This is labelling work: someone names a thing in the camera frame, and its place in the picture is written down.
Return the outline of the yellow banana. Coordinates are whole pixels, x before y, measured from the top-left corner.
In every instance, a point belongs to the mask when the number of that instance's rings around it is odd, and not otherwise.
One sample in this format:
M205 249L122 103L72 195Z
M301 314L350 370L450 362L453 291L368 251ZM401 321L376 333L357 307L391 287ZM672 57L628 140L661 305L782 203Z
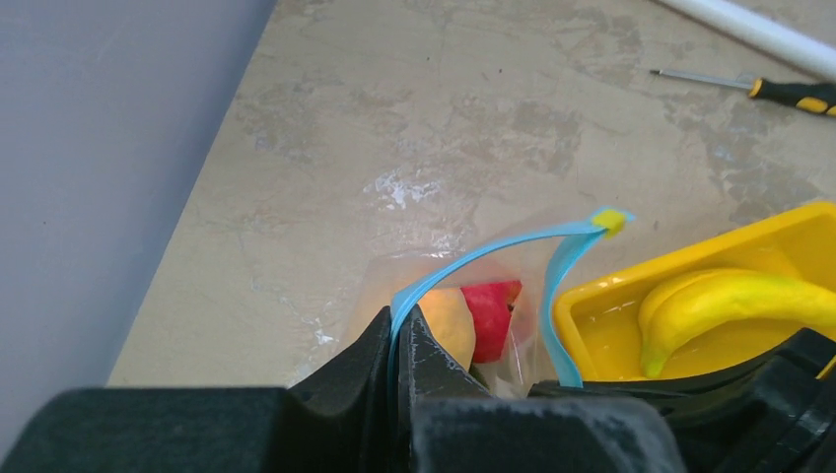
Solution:
M726 323L755 319L833 327L835 293L789 276L739 268L668 279L639 307L642 373L656 378L674 352L692 339Z

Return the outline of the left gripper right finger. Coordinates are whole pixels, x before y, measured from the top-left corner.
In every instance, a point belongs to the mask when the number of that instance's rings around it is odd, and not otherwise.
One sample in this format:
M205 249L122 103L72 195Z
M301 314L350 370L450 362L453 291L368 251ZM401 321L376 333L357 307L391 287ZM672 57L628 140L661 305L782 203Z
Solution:
M502 399L457 365L418 307L398 330L393 472L682 472L672 431L626 397Z

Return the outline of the yellow peach with leaf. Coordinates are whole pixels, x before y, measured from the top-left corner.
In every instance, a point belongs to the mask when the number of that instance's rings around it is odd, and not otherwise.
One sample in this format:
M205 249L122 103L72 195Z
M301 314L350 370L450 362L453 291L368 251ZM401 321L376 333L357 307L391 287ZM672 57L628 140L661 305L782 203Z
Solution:
M475 352L476 333L473 316L461 289L431 290L418 305L439 345L469 370Z

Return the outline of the red apple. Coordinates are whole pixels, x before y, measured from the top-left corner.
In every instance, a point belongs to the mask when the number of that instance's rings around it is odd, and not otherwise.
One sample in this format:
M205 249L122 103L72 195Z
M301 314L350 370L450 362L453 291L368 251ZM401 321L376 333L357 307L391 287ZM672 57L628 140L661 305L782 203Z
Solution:
M473 317L475 364L494 363L502 358L513 310L522 288L520 280L460 288Z

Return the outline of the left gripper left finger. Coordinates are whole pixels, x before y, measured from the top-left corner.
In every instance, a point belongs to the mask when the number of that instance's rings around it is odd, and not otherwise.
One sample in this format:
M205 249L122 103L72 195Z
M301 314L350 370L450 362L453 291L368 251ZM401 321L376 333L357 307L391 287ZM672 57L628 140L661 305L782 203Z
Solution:
M390 314L286 388L87 388L28 422L5 472L373 472L385 468Z

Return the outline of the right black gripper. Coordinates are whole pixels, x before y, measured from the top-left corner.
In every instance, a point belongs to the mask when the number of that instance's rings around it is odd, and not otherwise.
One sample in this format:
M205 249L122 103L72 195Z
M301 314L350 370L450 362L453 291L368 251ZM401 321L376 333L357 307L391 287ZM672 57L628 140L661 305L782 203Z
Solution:
M832 472L835 343L809 328L749 361L684 378L536 383L531 397L628 396L659 411L691 472Z

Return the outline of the clear zip top bag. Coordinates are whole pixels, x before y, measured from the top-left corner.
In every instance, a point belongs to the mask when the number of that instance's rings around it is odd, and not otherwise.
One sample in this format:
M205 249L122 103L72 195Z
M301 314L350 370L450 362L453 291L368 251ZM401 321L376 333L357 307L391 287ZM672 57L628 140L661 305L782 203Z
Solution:
M499 395L520 396L540 370L552 370L566 387L583 386L580 358L568 351L568 330L556 326L561 287L580 260L599 242L633 221L630 213L603 207L584 220L557 224L528 221L465 251L412 249L373 259L367 266L342 344L354 342L383 306L400 328L429 291L520 280L502 358L475 364Z

